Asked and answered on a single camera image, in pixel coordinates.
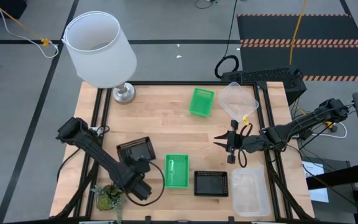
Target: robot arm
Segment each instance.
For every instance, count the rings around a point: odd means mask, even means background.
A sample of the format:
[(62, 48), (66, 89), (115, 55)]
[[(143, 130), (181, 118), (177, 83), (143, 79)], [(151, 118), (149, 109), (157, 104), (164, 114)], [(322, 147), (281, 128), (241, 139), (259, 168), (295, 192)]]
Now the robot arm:
[(240, 147), (248, 153), (256, 151), (264, 151), (266, 149), (281, 150), (286, 145), (289, 139), (297, 134), (302, 134), (308, 131), (313, 126), (325, 121), (338, 123), (347, 118), (349, 109), (343, 105), (340, 100), (329, 99), (321, 103), (312, 113), (300, 116), (294, 121), (276, 125), (261, 130), (258, 136), (243, 136), (237, 134), (238, 122), (231, 121), (232, 131), (228, 131), (222, 136), (217, 136), (215, 139), (227, 139), (227, 144), (215, 142), (215, 144), (222, 146), (230, 153), (227, 162), (235, 163), (234, 151)]
[(100, 146), (95, 131), (81, 118), (71, 118), (59, 130), (57, 139), (69, 145), (77, 146), (88, 153), (96, 162), (109, 172), (110, 179), (117, 187), (127, 193), (133, 193), (140, 200), (146, 200), (151, 187), (143, 181), (144, 174), (137, 174), (122, 162), (113, 159)]

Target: clear plastic container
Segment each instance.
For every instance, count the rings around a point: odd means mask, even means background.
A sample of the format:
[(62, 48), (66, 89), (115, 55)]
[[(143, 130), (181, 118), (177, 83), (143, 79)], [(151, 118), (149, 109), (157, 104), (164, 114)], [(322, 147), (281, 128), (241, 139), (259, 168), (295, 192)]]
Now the clear plastic container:
[(263, 169), (235, 169), (231, 174), (233, 209), (241, 217), (270, 214)]
[(258, 101), (236, 82), (230, 83), (219, 92), (218, 102), (239, 123), (242, 123), (244, 116), (248, 117), (259, 107)]

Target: green container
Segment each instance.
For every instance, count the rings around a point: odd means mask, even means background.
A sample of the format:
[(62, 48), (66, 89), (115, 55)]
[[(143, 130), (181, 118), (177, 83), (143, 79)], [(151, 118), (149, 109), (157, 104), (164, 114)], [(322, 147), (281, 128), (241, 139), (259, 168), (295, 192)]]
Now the green container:
[(190, 103), (190, 113), (198, 116), (209, 116), (214, 101), (214, 91), (195, 88)]
[(165, 156), (165, 187), (189, 187), (189, 156), (167, 154)]

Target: black plastic tray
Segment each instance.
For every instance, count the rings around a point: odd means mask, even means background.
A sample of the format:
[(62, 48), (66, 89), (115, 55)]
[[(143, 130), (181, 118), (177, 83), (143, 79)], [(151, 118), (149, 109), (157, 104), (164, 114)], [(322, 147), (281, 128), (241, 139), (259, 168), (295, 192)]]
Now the black plastic tray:
[(227, 172), (194, 171), (194, 195), (228, 197)]
[(149, 137), (133, 140), (117, 146), (117, 153), (121, 162), (137, 162), (140, 159), (151, 161), (155, 159), (153, 145)]

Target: gray floor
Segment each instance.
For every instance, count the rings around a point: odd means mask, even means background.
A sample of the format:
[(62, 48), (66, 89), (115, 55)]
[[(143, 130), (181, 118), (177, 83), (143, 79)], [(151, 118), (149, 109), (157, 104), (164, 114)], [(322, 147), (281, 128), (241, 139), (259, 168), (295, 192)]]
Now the gray floor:
[[(30, 0), (21, 21), (50, 39), (59, 39), (72, 2)], [(347, 2), (358, 26), (358, 1)], [(226, 39), (234, 1), (219, 0), (205, 10), (196, 9), (193, 4), (193, 0), (80, 0), (76, 15), (94, 10), (109, 12), (120, 20), (127, 38), (132, 40)], [(301, 0), (247, 0), (238, 2), (237, 12), (294, 14), (300, 12), (302, 4)], [(340, 14), (344, 11), (339, 0), (313, 0), (309, 1), (306, 13)], [(29, 36), (13, 22), (8, 23), (14, 33)], [(239, 38), (237, 24), (234, 24), (232, 38)], [(0, 20), (1, 39), (13, 37), (6, 33)], [(223, 56), (225, 47), (216, 44), (133, 45), (138, 67), (132, 79), (215, 80), (214, 66)], [(239, 55), (237, 48), (230, 45), (229, 54)], [(33, 45), (0, 45), (0, 65), (3, 66), (0, 69), (0, 203), (50, 63), (51, 60), (43, 58)], [(221, 71), (228, 71), (232, 66), (230, 62), (225, 63)], [(73, 115), (80, 83), (67, 51), (63, 50), (5, 222), (48, 217), (64, 150), (64, 145), (54, 137), (60, 125)], [(306, 110), (332, 97), (349, 103), (351, 94), (358, 91), (358, 82), (306, 82), (306, 86), (308, 91), (300, 100), (300, 107)], [(344, 124), (348, 129), (346, 139), (320, 137), (308, 149), (323, 158), (358, 164), (356, 114), (350, 115)], [(314, 209), (323, 220), (338, 221), (337, 214)], [(343, 217), (342, 222), (354, 222), (352, 214)]]

